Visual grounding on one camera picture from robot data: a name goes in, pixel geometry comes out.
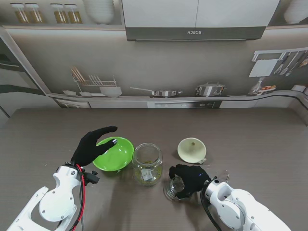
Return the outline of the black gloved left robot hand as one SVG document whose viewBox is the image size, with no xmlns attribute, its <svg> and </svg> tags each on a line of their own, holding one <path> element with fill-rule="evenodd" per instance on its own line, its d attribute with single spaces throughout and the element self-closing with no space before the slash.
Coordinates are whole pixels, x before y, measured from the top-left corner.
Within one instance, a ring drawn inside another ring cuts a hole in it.
<svg viewBox="0 0 308 231">
<path fill-rule="evenodd" d="M 109 149 L 114 147 L 117 144 L 117 139 L 110 140 L 99 146 L 97 146 L 96 143 L 101 136 L 115 131 L 117 131 L 116 126 L 108 126 L 89 131 L 80 140 L 78 147 L 71 158 L 71 164 L 74 166 L 79 165 L 80 167 L 87 166 L 98 156 L 103 155 Z"/>
</svg>

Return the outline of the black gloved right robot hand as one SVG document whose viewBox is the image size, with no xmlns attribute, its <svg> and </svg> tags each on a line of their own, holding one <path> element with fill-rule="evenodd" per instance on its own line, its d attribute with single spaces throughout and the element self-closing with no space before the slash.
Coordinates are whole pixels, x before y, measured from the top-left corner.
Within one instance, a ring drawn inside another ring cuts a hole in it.
<svg viewBox="0 0 308 231">
<path fill-rule="evenodd" d="M 200 166 L 177 164 L 169 169 L 169 177 L 178 176 L 184 183 L 184 189 L 176 196 L 178 199 L 189 198 L 194 192 L 199 192 L 206 181 L 211 181 L 210 176 Z"/>
</svg>

